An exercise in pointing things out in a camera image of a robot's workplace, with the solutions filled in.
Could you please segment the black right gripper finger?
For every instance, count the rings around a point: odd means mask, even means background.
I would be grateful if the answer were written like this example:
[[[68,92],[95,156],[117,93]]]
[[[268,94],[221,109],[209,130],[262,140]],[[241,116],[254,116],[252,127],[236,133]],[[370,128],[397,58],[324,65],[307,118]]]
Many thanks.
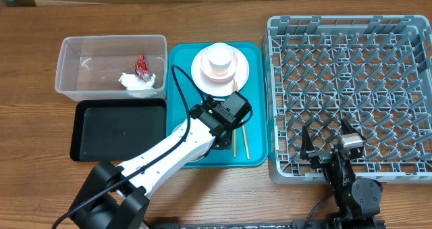
[[[356,129],[354,129],[345,118],[342,118],[340,120],[340,122],[341,122],[341,126],[342,126],[342,133],[343,133],[343,135],[357,134],[357,135],[359,135],[359,137],[363,141],[366,141],[366,138],[359,131],[357,131]]]
[[[306,126],[302,127],[302,143],[300,149],[300,158],[303,160],[309,160],[310,154],[315,152],[313,142],[310,138]]]

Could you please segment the red snack wrapper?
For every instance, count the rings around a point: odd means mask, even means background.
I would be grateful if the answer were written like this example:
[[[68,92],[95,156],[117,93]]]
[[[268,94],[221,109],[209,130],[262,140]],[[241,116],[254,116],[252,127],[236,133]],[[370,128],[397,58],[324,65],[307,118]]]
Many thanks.
[[[145,57],[142,54],[134,64],[134,73],[137,78],[147,82],[150,79],[150,73],[146,66]]]

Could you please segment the white napkin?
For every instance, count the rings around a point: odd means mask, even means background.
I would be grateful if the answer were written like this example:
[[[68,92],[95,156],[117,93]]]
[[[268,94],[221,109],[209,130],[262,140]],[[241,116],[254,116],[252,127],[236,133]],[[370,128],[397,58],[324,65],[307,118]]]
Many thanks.
[[[119,78],[119,82],[129,91],[139,91],[152,89],[155,84],[155,78],[156,76],[152,74],[152,76],[147,76],[147,79],[143,80],[135,74],[123,73]]]

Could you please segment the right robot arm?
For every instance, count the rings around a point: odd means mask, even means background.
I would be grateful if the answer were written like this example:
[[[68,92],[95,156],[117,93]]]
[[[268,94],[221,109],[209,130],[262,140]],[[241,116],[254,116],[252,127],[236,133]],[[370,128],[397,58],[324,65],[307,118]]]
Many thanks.
[[[326,181],[331,186],[337,212],[329,213],[324,220],[311,220],[312,215],[323,204],[319,202],[308,214],[303,228],[347,228],[383,229],[383,220],[377,221],[380,214],[380,201],[383,186],[371,178],[358,178],[351,161],[362,155],[367,139],[355,130],[346,119],[340,120],[342,135],[330,151],[316,151],[306,126],[302,127],[300,158],[310,162],[313,169],[323,170]]]

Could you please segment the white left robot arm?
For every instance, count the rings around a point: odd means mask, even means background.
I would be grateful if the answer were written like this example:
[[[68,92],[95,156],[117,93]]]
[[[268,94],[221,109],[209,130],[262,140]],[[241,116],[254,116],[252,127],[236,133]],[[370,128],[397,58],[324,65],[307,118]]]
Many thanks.
[[[189,161],[230,144],[250,110],[239,92],[187,108],[178,129],[148,151],[118,166],[109,161],[96,165],[63,217],[79,228],[143,227],[153,193]]]

